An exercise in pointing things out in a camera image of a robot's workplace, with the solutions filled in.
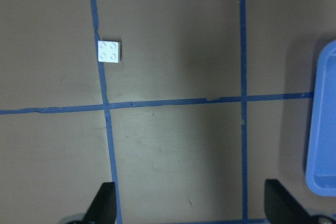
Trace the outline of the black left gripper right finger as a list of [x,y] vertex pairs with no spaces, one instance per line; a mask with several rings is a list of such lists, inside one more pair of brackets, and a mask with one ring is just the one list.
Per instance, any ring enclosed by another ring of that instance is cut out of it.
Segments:
[[270,223],[314,223],[314,219],[277,179],[265,180],[264,212]]

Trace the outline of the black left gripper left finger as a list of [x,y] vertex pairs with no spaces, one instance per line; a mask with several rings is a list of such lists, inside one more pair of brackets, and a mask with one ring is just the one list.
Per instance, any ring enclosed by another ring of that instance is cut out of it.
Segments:
[[83,218],[84,223],[115,223],[117,218],[115,186],[115,182],[106,182],[100,186]]

